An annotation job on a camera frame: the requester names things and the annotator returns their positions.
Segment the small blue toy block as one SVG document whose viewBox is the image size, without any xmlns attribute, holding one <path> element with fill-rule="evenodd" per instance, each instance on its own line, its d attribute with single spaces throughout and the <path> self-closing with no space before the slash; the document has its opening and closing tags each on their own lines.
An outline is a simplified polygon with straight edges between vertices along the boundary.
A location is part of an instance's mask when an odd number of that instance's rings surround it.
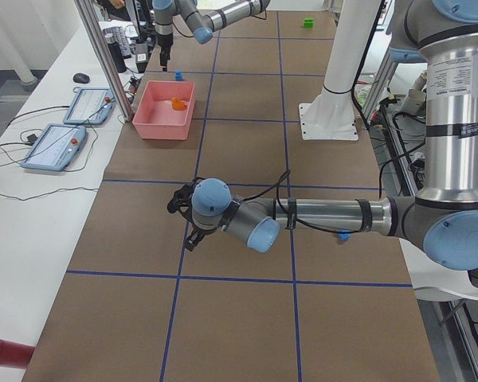
<svg viewBox="0 0 478 382">
<path fill-rule="evenodd" d="M 184 77 L 181 71 L 176 71 L 174 73 L 174 78 L 176 81 L 184 81 Z"/>
</svg>

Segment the orange toy block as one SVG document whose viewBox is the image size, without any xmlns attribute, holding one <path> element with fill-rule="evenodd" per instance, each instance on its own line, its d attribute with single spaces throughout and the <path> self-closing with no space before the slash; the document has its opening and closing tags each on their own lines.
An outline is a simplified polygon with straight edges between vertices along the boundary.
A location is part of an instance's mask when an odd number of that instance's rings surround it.
<svg viewBox="0 0 478 382">
<path fill-rule="evenodd" d="M 171 98 L 171 106 L 175 111 L 185 111 L 187 108 L 186 101 L 178 97 Z"/>
</svg>

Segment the pink plastic box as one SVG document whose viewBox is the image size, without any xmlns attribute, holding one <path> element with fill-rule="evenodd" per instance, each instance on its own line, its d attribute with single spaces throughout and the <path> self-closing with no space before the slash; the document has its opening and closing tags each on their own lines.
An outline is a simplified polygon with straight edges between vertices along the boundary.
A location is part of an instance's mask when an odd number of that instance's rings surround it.
<svg viewBox="0 0 478 382">
<path fill-rule="evenodd" d="M 144 90 L 133 119 L 133 125 L 143 139 L 186 140 L 190 130 L 195 85 L 189 81 L 150 80 Z M 175 111 L 171 98 L 186 101 L 185 111 Z"/>
</svg>

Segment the black water bottle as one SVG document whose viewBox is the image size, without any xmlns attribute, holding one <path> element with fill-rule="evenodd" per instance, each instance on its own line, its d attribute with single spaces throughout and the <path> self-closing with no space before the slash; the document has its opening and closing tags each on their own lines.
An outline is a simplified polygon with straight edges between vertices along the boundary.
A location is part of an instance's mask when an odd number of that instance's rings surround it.
<svg viewBox="0 0 478 382">
<path fill-rule="evenodd" d="M 112 57 L 112 61 L 116 67 L 118 73 L 124 73 L 127 71 L 126 64 L 124 62 L 122 52 L 120 50 L 119 44 L 116 42 L 112 33 L 106 33 L 104 39 L 107 43 L 109 52 Z"/>
</svg>

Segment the black keyboard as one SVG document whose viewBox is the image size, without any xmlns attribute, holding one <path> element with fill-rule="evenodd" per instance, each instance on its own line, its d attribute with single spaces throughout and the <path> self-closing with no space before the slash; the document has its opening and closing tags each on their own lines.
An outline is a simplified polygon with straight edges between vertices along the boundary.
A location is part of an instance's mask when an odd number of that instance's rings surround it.
<svg viewBox="0 0 478 382">
<path fill-rule="evenodd" d="M 118 44 L 119 50 L 124 59 L 132 58 L 135 53 L 134 41 L 125 33 L 125 28 L 122 26 L 112 26 L 103 29 L 104 36 L 112 35 L 114 41 Z"/>
</svg>

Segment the black computer mouse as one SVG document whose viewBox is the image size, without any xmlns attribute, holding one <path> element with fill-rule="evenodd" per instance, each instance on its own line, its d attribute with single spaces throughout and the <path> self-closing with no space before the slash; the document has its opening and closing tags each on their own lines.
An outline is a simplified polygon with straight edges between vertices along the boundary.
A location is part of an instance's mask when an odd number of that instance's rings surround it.
<svg viewBox="0 0 478 382">
<path fill-rule="evenodd" d="M 90 77 L 82 72 L 77 72 L 73 75 L 72 81 L 77 84 L 88 84 Z"/>
</svg>

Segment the far teach pendant tablet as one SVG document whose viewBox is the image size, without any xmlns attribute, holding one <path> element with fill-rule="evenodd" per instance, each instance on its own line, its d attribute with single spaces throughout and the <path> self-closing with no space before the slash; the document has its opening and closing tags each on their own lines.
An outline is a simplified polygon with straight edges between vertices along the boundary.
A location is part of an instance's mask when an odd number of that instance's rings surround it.
<svg viewBox="0 0 478 382">
<path fill-rule="evenodd" d="M 63 123 L 100 125 L 111 114 L 113 101 L 109 88 L 77 88 Z"/>
</svg>

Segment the teach pendant tablet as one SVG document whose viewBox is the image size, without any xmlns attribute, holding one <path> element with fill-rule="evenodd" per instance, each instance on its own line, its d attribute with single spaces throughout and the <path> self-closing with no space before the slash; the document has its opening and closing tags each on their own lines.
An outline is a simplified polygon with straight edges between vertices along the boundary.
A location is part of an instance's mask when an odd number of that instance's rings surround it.
<svg viewBox="0 0 478 382">
<path fill-rule="evenodd" d="M 109 88 L 77 88 L 63 123 L 100 125 L 111 114 L 113 101 Z"/>
<path fill-rule="evenodd" d="M 37 138 L 20 166 L 29 170 L 60 172 L 76 157 L 87 134 L 85 126 L 51 123 Z"/>
</svg>

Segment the near teach pendant tablet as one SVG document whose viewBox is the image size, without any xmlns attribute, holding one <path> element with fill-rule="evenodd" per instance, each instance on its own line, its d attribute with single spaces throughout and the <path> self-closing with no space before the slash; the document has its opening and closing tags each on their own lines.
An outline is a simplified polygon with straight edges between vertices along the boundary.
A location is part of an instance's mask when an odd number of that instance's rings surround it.
<svg viewBox="0 0 478 382">
<path fill-rule="evenodd" d="M 76 157 L 87 134 L 85 126 L 51 123 L 37 138 L 20 166 L 29 170 L 60 172 Z"/>
</svg>

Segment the green toy block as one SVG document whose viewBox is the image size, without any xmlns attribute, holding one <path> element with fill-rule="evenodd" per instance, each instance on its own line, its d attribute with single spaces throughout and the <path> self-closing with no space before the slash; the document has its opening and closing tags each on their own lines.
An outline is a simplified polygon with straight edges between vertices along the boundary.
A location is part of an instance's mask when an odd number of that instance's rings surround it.
<svg viewBox="0 0 478 382">
<path fill-rule="evenodd" d="M 304 19 L 304 23 L 303 23 L 303 27 L 305 29 L 311 29 L 315 24 L 315 20 L 314 18 L 305 18 Z"/>
</svg>

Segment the long blue toy block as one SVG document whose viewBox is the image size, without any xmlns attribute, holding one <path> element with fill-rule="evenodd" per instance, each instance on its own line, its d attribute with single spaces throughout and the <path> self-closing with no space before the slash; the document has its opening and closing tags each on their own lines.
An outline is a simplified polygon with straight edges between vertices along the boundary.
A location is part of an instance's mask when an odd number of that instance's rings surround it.
<svg viewBox="0 0 478 382">
<path fill-rule="evenodd" d="M 339 233 L 338 234 L 338 238 L 342 241 L 342 242 L 346 242 L 350 239 L 350 234 L 348 232 L 342 232 L 342 233 Z"/>
</svg>

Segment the red cylinder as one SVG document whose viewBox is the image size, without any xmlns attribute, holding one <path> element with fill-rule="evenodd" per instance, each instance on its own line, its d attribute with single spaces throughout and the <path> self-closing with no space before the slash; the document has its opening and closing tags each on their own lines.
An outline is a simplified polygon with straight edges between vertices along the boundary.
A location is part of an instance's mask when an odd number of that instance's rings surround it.
<svg viewBox="0 0 478 382">
<path fill-rule="evenodd" d="M 36 347 L 0 339 L 0 367 L 27 369 Z"/>
</svg>

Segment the white chair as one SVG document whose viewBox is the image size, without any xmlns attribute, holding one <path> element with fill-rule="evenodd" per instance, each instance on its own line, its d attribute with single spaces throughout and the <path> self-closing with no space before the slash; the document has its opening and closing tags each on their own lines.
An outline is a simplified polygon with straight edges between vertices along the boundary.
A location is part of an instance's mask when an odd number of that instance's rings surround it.
<svg viewBox="0 0 478 382">
<path fill-rule="evenodd" d="M 459 299 L 478 301 L 478 287 L 466 271 L 454 271 L 434 263 L 409 241 L 399 240 L 416 298 L 431 302 Z"/>
</svg>

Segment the aluminium frame post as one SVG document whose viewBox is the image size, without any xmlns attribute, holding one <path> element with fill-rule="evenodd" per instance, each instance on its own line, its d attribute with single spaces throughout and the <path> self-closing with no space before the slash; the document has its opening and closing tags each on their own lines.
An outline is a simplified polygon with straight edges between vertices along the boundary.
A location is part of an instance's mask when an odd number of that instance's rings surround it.
<svg viewBox="0 0 478 382">
<path fill-rule="evenodd" d="M 115 96 L 116 102 L 123 114 L 125 122 L 131 122 L 134 116 L 131 104 L 126 96 L 119 73 L 112 59 L 108 45 L 102 34 L 96 11 L 90 0 L 74 0 L 80 19 L 87 32 L 97 60 L 104 71 L 104 75 Z"/>
</svg>

